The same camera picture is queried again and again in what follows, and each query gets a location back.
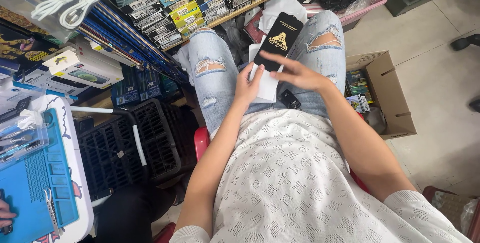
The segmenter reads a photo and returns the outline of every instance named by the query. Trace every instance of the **blue silicone mat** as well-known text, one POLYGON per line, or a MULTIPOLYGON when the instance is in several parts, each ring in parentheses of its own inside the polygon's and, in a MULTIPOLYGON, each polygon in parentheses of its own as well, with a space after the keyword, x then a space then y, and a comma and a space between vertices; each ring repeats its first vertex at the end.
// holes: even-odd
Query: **blue silicone mat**
POLYGON ((70 171, 62 143, 55 109, 43 113, 49 123, 49 145, 39 149, 13 166, 0 171, 0 188, 5 191, 13 219, 13 232, 0 233, 0 243, 27 243, 53 232, 52 221, 42 188, 51 188, 57 223, 63 227, 78 219, 70 171))

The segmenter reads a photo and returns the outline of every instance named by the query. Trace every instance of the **open cardboard box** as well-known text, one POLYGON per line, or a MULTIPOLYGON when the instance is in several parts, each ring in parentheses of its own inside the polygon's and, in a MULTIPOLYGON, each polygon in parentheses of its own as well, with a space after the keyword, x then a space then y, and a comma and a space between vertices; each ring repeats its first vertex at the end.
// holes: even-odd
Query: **open cardboard box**
POLYGON ((348 56, 346 63, 347 71, 366 70, 369 90, 375 101, 371 105, 380 107, 387 121, 386 133, 381 138, 389 140, 416 135, 417 130, 389 52, 348 56))

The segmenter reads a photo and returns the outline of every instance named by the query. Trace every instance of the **dark trousers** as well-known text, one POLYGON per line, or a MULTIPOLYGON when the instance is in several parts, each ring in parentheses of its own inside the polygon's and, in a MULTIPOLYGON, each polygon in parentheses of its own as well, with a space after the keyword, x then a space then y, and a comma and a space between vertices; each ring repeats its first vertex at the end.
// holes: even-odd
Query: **dark trousers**
POLYGON ((119 190, 100 209, 94 242, 152 243, 150 224, 163 216, 174 200, 173 193, 155 187, 135 185, 119 190))

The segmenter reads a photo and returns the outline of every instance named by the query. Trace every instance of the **person's leg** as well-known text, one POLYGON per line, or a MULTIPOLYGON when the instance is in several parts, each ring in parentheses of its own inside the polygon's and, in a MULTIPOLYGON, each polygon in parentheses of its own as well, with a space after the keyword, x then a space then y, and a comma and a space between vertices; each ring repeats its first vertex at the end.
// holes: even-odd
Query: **person's leg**
MULTIPOLYGON (((209 28, 191 34, 188 57, 201 112, 208 132, 212 133, 233 102, 237 66, 225 41, 209 28)), ((267 108, 268 104, 251 104, 245 114, 267 108)))
MULTIPOLYGON (((319 12, 307 21, 289 53, 289 58, 326 76, 344 93, 345 42, 342 24, 330 10, 319 12)), ((294 93, 301 103, 302 111, 328 118, 327 109, 318 93, 283 82, 278 87, 277 95, 285 89, 294 93)), ((286 108, 281 102, 277 102, 275 107, 286 108)))
POLYGON ((163 216, 175 194, 132 185, 109 197, 100 209, 96 243, 152 243, 150 224, 163 216))

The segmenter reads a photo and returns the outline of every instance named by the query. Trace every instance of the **sleeve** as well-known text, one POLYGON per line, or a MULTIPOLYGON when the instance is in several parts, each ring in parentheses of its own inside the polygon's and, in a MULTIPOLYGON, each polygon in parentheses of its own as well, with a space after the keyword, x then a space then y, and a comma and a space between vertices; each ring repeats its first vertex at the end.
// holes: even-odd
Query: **sleeve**
POLYGON ((419 192, 394 192, 384 204, 430 242, 471 242, 419 192))
POLYGON ((198 226, 190 225, 178 229, 170 238, 169 243, 208 243, 210 237, 198 226))

